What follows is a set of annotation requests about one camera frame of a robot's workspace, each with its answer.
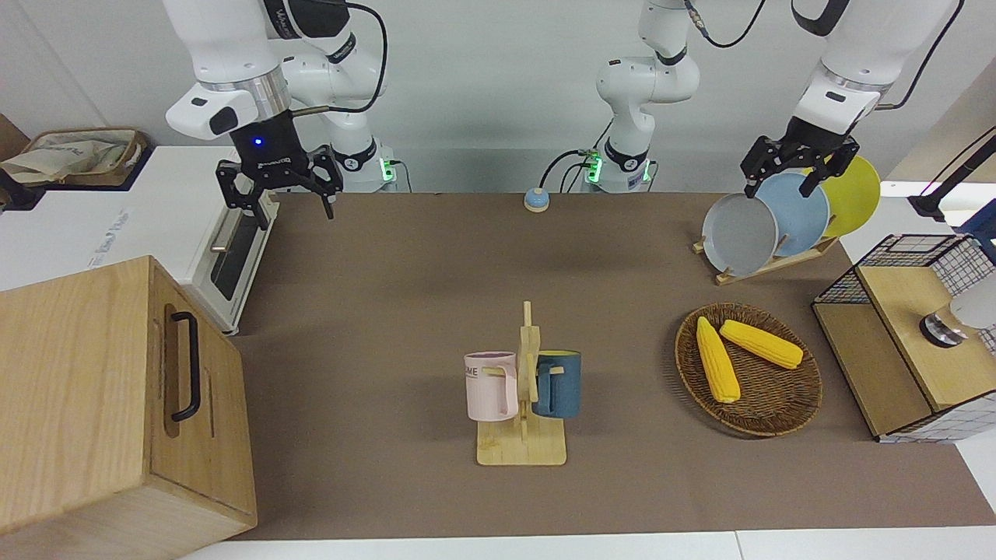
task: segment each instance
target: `yellow corn cob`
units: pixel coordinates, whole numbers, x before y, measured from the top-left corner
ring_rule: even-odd
[[[740,399],[740,384],[733,372],[733,363],[716,329],[705,317],[699,317],[695,329],[698,356],[702,360],[705,379],[709,382],[712,397],[720,403],[734,403]]]
[[[740,348],[789,370],[803,361],[803,349],[791,342],[739,321],[726,320],[719,329],[723,338]]]

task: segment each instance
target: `wooden mug holder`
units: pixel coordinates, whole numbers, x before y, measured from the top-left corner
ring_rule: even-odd
[[[519,328],[516,355],[519,413],[509,420],[477,423],[477,463],[484,466],[558,466],[567,462],[564,421],[533,414],[532,404],[539,400],[536,360],[540,356],[540,328],[533,325],[532,303],[523,302],[523,315],[525,324]]]
[[[834,218],[835,216],[833,215],[830,216],[830,221],[827,222],[828,227],[830,226],[831,223],[834,223]],[[695,254],[703,254],[705,252],[704,248],[705,239],[706,238],[703,235],[698,241],[693,243],[691,246],[692,252],[694,252]],[[778,245],[775,246],[775,251],[778,251],[778,249],[781,248],[781,246],[788,239],[789,239],[788,235],[783,235],[782,238],[778,240]],[[732,274],[730,274],[729,268],[727,268],[726,270],[720,271],[719,274],[717,274],[716,277],[713,279],[713,281],[716,283],[717,286],[725,286],[727,284],[732,284],[733,282],[738,282],[745,278],[753,278],[754,276],[760,276],[761,274],[765,274],[773,270],[778,270],[781,268],[785,268],[787,266],[792,266],[794,264],[799,264],[801,262],[806,262],[808,260],[822,257],[824,254],[827,253],[827,251],[830,250],[831,247],[837,244],[838,239],[840,238],[824,237],[820,239],[820,241],[818,241],[816,245],[813,245],[811,249],[803,251],[798,255],[792,255],[791,257],[773,256],[771,257],[771,260],[769,260],[767,264],[762,266],[757,272],[753,274],[745,274],[743,276],[733,276]]]

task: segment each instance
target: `plate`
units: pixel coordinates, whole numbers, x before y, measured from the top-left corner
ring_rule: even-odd
[[[775,256],[791,257],[816,245],[830,222],[830,203],[817,185],[809,197],[803,197],[799,186],[806,180],[801,173],[782,172],[761,183],[756,197],[775,214],[778,231],[788,239],[775,250]]]
[[[856,155],[843,175],[823,181],[823,191],[834,215],[826,235],[840,237],[872,218],[881,197],[881,179],[870,161]]]
[[[727,194],[705,214],[702,236],[705,256],[716,270],[747,276],[771,260],[778,244],[778,222],[761,200]]]
[[[695,342],[696,321],[704,316],[717,330],[733,319],[765,330],[803,349],[803,361],[786,370],[723,339],[740,383],[740,400],[722,404],[713,399]],[[714,303],[688,314],[678,329],[674,359],[681,380],[695,402],[710,416],[737,431],[771,437],[795,431],[813,419],[823,402],[823,383],[816,358],[784,323],[763,309],[739,303]]]

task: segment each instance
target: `brown table surface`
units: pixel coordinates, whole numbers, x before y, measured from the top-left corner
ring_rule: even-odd
[[[311,195],[280,218],[233,340],[259,501],[244,539],[443,537],[992,524],[952,445],[879,444],[810,302],[825,257],[730,286],[689,250],[718,195]],[[584,355],[562,467],[483,467],[462,356]],[[693,309],[767,309],[816,356],[824,401],[772,439],[724,431],[685,393],[674,336]]]

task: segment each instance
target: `green led light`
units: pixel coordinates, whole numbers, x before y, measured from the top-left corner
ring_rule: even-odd
[[[380,174],[383,176],[384,182],[391,182],[394,180],[394,167],[392,167],[391,164],[383,158],[380,159]]]
[[[588,182],[598,183],[602,177],[602,157],[597,153],[592,156],[592,163],[588,165]]]

